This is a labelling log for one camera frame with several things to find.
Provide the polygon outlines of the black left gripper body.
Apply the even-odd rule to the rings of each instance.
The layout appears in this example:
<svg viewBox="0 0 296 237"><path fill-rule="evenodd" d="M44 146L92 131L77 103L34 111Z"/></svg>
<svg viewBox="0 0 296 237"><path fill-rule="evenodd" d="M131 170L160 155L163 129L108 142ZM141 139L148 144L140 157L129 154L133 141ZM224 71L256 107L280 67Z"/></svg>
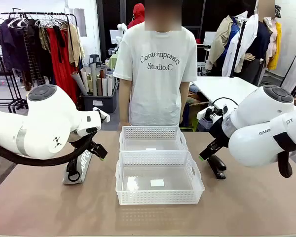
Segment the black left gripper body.
<svg viewBox="0 0 296 237"><path fill-rule="evenodd" d="M75 134L71 134L69 144L72 145L75 150L86 150L88 148L88 136L79 137Z"/></svg>

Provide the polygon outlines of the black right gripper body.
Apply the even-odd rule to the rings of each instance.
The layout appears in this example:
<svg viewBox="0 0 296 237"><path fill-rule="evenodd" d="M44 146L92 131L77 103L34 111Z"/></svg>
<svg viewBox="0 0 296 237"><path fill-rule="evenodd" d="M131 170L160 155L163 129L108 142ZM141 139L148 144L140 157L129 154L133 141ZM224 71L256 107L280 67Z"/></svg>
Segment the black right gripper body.
<svg viewBox="0 0 296 237"><path fill-rule="evenodd" d="M214 138L214 144L220 148L228 148L229 137L222 129L222 120L216 121L209 130L209 133Z"/></svg>

